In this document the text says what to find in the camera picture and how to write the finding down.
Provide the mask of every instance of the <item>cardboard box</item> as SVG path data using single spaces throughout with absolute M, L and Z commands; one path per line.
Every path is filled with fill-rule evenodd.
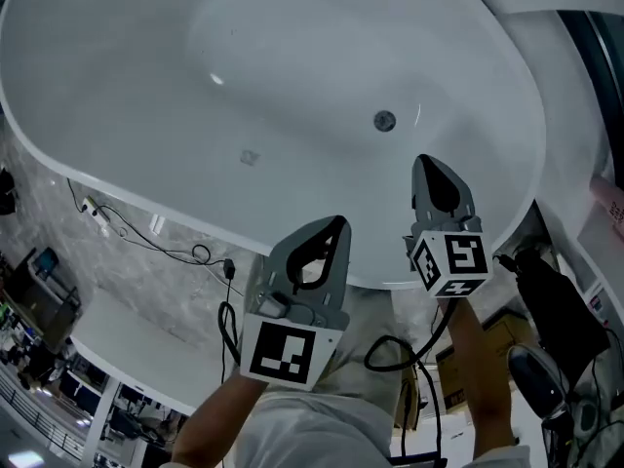
M 509 349 L 518 343 L 537 345 L 537 337 L 527 318 L 503 308 L 484 322 L 487 343 L 494 350 L 507 369 L 507 353 Z M 447 412 L 454 412 L 466 406 L 464 389 L 459 379 L 459 373 L 455 362 L 453 347 L 443 350 L 436 356 L 438 373 L 444 396 Z

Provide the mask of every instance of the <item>floor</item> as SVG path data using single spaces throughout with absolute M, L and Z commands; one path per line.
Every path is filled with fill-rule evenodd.
M 222 279 L 218 265 L 213 267 L 213 275 L 205 267 L 185 265 L 131 244 L 114 231 L 104 237 L 90 216 L 76 210 L 66 179 L 36 161 L 8 126 L 2 127 L 0 135 L 0 164 L 13 174 L 19 195 L 17 213 L 0 217 L 0 251 L 11 263 L 19 263 L 33 247 L 51 247 L 60 258 L 59 276 L 78 288 L 85 306 L 94 289 L 102 288 L 161 329 L 204 349 L 210 360 L 220 366 L 216 312 L 225 299 L 226 289 L 215 278 Z M 193 245 L 201 243 L 210 248 L 213 258 L 232 258 L 237 269 L 233 287 L 239 292 L 244 290 L 254 258 L 252 252 L 170 220 L 159 236 L 150 235 L 150 213 L 77 182 L 72 184 L 79 203 L 90 195 L 97 203 L 114 207 L 164 248 L 190 251 Z M 122 226 L 128 229 L 111 217 L 113 230 Z M 528 226 L 528 232 L 519 231 L 510 245 L 530 235 L 532 227 Z M 132 231 L 126 239 L 140 242 Z M 471 301 L 484 319 L 515 296 L 514 276 L 496 265 L 494 281 Z M 233 293 L 231 301 L 240 313 L 241 297 Z M 394 292 L 393 301 L 402 334 L 419 346 L 418 342 L 422 344 L 429 337 L 435 302 L 417 290 Z M 434 347 L 429 361 L 435 362 L 436 353 L 448 345 L 449 340 L 444 337 Z

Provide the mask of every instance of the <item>fiducial marker cube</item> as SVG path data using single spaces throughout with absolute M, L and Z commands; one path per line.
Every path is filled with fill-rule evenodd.
M 435 298 L 468 296 L 492 277 L 491 246 L 482 232 L 424 231 L 410 260 Z

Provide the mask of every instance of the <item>railing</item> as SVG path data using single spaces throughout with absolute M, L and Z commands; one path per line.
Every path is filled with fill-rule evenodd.
M 84 450 L 83 441 L 60 427 L 47 414 L 37 410 L 30 401 L 25 399 L 21 391 L 16 389 L 13 383 L 8 381 L 1 373 L 0 396 L 52 444 L 80 461 Z

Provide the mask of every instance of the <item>wire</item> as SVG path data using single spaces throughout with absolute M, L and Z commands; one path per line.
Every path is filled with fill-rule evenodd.
M 93 213 L 96 213 L 99 210 L 109 210 L 110 212 L 113 212 L 114 214 L 116 214 L 117 217 L 122 222 L 124 222 L 126 225 L 128 225 L 135 232 L 135 234 L 138 235 L 138 237 L 140 239 L 142 239 L 145 243 L 147 243 L 149 246 L 151 246 L 155 250 L 158 250 L 160 253 L 165 254 L 169 258 L 172 258 L 172 259 L 177 260 L 177 261 L 181 261 L 182 263 L 186 263 L 188 265 L 200 265 L 200 266 L 204 266 L 204 265 L 217 265 L 218 263 L 223 263 L 225 261 L 224 259 L 211 261 L 211 258 L 213 257 L 213 254 L 211 253 L 211 251 L 208 249 L 207 246 L 202 245 L 201 243 L 198 243 L 197 245 L 195 245 L 191 249 L 190 256 L 193 258 L 192 261 L 191 260 L 185 260 L 184 258 L 180 258 L 179 256 L 175 256 L 174 254 L 170 253 L 170 250 L 165 250 L 164 248 L 162 248 L 159 245 L 157 245 L 156 243 L 154 243 L 151 239 L 149 239 L 146 236 L 144 236 L 143 234 L 141 234 L 136 227 L 134 227 L 130 222 L 128 222 L 124 218 L 124 216 L 122 214 L 120 214 L 119 212 L 117 212 L 117 210 L 115 210 L 114 208 L 109 207 L 108 205 L 97 205 L 96 208 L 94 209 Z M 195 254 L 195 251 L 199 250 L 199 249 L 204 250 L 206 252 L 206 254 L 208 255 L 208 257 L 205 260 L 201 260 L 199 258 L 199 256 L 197 256 Z
M 598 423 L 597 424 L 601 424 L 601 420 L 602 420 L 602 415 L 603 415 L 603 399 L 601 397 L 601 388 L 600 385 L 598 383 L 598 379 L 596 378 L 596 359 L 597 357 L 594 357 L 594 362 L 592 363 L 592 376 L 594 377 L 594 383 L 596 383 L 596 399 L 598 402 Z
M 369 352 L 364 357 L 364 367 L 369 371 L 391 372 L 391 371 L 402 371 L 415 365 L 420 360 L 420 358 L 423 355 L 425 355 L 427 351 L 430 350 L 436 344 L 436 342 L 440 339 L 440 336 L 442 336 L 442 333 L 445 331 L 445 329 L 449 325 L 450 317 L 455 311 L 455 308 L 457 307 L 458 302 L 459 302 L 458 298 L 450 299 L 450 302 L 448 303 L 447 311 L 445 312 L 445 315 L 443 316 L 442 321 L 440 322 L 440 324 L 438 325 L 434 333 L 431 335 L 431 338 L 429 338 L 429 340 L 422 346 L 420 350 L 414 353 L 411 346 L 405 341 L 402 341 L 401 339 L 395 336 L 391 336 L 390 334 L 385 334 L 372 345 Z M 404 363 L 395 364 L 391 366 L 374 366 L 373 364 L 371 364 L 372 354 L 374 354 L 377 348 L 383 345 L 386 341 L 394 341 L 395 343 L 399 344 L 399 346 L 403 347 L 408 352 L 409 359 Z
M 83 214 L 86 210 L 86 207 L 80 208 L 78 206 L 78 201 L 76 200 L 76 193 L 74 192 L 74 188 L 71 186 L 71 180 L 69 178 L 67 179 L 67 185 L 69 185 L 69 190 L 71 191 L 71 197 L 74 198 L 74 206 L 76 207 L 76 210 L 78 210 L 79 214 Z
M 617 348 L 619 349 L 619 354 L 620 354 L 620 365 L 622 366 L 622 372 L 624 373 L 624 352 L 622 352 L 622 340 L 615 333 L 614 330 L 611 330 L 609 328 L 604 328 L 604 330 L 606 332 L 610 332 L 613 335 L 613 337 L 617 340 Z
M 429 371 L 422 365 L 420 361 L 417 362 L 418 367 L 425 375 L 429 388 L 431 390 L 431 396 L 433 398 L 433 408 L 436 412 L 436 427 L 438 428 L 438 435 L 436 436 L 436 452 L 438 453 L 434 467 L 438 466 L 442 458 L 442 422 L 440 420 L 440 406 L 438 405 L 438 394 L 436 394 L 436 387 L 433 385 L 433 379 Z
M 227 283 L 227 295 L 225 296 L 225 301 L 223 303 L 225 303 L 225 306 L 228 307 L 232 307 L 232 305 L 230 305 L 230 288 L 232 285 L 232 280 L 230 279 L 229 282 Z M 228 310 L 227 312 L 225 312 L 225 318 L 223 320 L 223 327 L 225 328 L 227 325 L 227 314 L 230 311 Z M 231 310 L 232 312 L 232 331 L 234 332 L 234 340 L 236 341 L 236 344 L 238 344 L 238 335 L 236 334 L 236 316 L 234 314 L 234 309 L 232 308 Z M 221 309 L 219 307 L 219 311 L 218 311 L 218 317 L 219 320 L 221 318 Z M 225 336 L 223 337 L 222 341 L 221 341 L 221 385 L 223 384 L 223 381 L 225 381 Z
M 596 440 L 596 438 L 598 437 L 598 435 L 603 431 L 606 430 L 607 428 L 613 426 L 613 425 L 617 425 L 617 424 L 622 424 L 624 425 L 624 421 L 622 421 L 621 419 L 618 419 L 616 421 L 612 421 L 611 423 L 606 424 L 605 426 L 603 426 L 602 428 L 599 428 L 598 430 L 596 430 L 594 432 L 594 434 L 590 437 L 590 439 L 583 444 L 579 450 L 578 450 L 578 455 L 576 456 L 576 461 L 574 462 L 574 466 L 578 466 L 578 463 L 580 462 L 580 460 L 583 458 L 583 456 L 585 455 L 585 452 L 587 452 L 587 448 L 589 447 L 589 445 L 594 442 Z
M 440 420 L 440 407 L 438 405 L 438 396 L 434 388 L 433 379 L 431 378 L 431 374 L 429 374 L 427 369 L 420 362 L 420 358 L 425 353 L 427 353 L 427 351 L 431 350 L 431 348 L 440 339 L 440 336 L 442 335 L 444 330 L 449 325 L 449 320 L 452 317 L 452 314 L 455 311 L 455 308 L 457 307 L 457 303 L 459 303 L 459 298 L 452 298 L 448 302 L 447 311 L 444 313 L 442 321 L 440 321 L 440 324 L 438 325 L 436 330 L 433 332 L 429 340 L 417 352 L 414 352 L 411 346 L 407 342 L 395 336 L 392 336 L 390 334 L 385 334 L 372 345 L 369 352 L 364 358 L 364 366 L 369 371 L 377 371 L 377 372 L 402 371 L 407 368 L 413 369 L 414 365 L 417 365 L 420 368 L 420 370 L 423 372 L 423 374 L 425 375 L 425 378 L 427 379 L 427 382 L 429 384 L 429 388 L 431 389 L 431 395 L 434 401 L 434 409 L 436 412 L 436 426 L 438 428 L 438 435 L 436 437 L 436 460 L 434 463 L 434 467 L 439 466 L 440 461 L 442 459 L 442 422 Z M 377 350 L 377 348 L 379 348 L 386 341 L 393 341 L 397 343 L 400 347 L 404 348 L 409 354 L 409 359 L 404 363 L 391 365 L 391 366 L 374 366 L 373 364 L 371 364 L 372 354 L 374 354 L 375 350 Z M 403 437 L 405 437 L 405 435 L 406 435 L 406 423 L 404 421 L 402 443 L 403 443 Z M 405 458 L 406 456 L 405 456 L 405 450 L 403 449 L 403 445 L 401 446 L 401 449 L 403 453 L 403 458 Z
M 420 405 L 422 404 L 420 402 L 420 388 L 418 388 L 418 404 L 416 404 L 416 419 L 413 421 L 413 429 L 416 430 L 418 428 L 418 419 L 420 419 Z
M 227 332 L 227 314 L 226 311 L 232 314 L 232 320 L 230 321 L 230 329 L 232 330 L 232 336 L 230 337 Z M 236 313 L 234 307 L 229 303 L 229 293 L 225 301 L 222 301 L 218 306 L 218 314 L 216 317 L 216 323 L 218 324 L 218 330 L 223 338 L 223 343 L 227 345 L 227 349 L 232 355 L 234 362 L 241 365 L 241 354 L 238 351 L 238 334 L 236 333 Z
M 410 386 L 409 381 L 404 381 L 403 384 L 401 385 L 401 392 L 399 392 L 399 398 L 401 398 L 401 396 L 403 395 L 403 391 L 405 390 L 406 385 L 408 387 L 408 395 L 411 398 L 411 386 Z M 405 401 L 406 406 L 403 411 L 403 433 L 401 434 L 401 456 L 402 457 L 406 456 L 406 432 L 408 430 L 408 416 L 410 414 L 410 409 L 411 409 L 411 401 L 408 402 L 408 395 L 406 395 L 406 401 Z
M 433 336 L 433 326 L 436 324 L 436 319 L 438 319 L 439 313 L 440 313 L 440 305 L 436 307 L 436 313 L 433 316 L 433 321 L 431 321 L 431 326 L 429 327 L 429 332 L 431 333 L 432 336 Z M 429 354 L 431 353 L 432 350 L 433 350 L 433 346 L 429 349 L 429 352 L 427 352 L 427 355 L 425 356 L 425 364 L 427 363 L 427 361 L 429 361 Z
M 128 239 L 125 236 L 121 236 L 119 235 L 119 237 L 124 240 L 126 243 L 131 243 L 133 245 L 139 246 L 141 248 L 145 248 L 146 250 L 150 250 L 151 252 L 160 252 L 159 249 L 157 248 L 151 248 L 147 245 L 144 245 L 143 243 L 140 243 L 139 241 L 133 241 L 131 239 Z M 184 250 L 167 250 L 167 252 L 169 252 L 170 254 L 187 254 L 190 255 L 189 252 L 185 252 Z M 222 285 L 224 285 L 226 288 L 228 288 L 228 284 L 223 281 L 220 277 L 218 277 L 213 270 L 208 266 L 208 265 L 204 265 L 204 267 L 206 267 L 206 270 L 208 271 L 208 273 L 213 276 L 217 281 L 219 281 Z M 229 289 L 232 290 L 235 294 L 239 295 L 240 297 L 244 298 L 245 295 L 242 294 L 241 292 L 239 292 L 236 288 L 234 288 L 233 286 L 229 286 Z

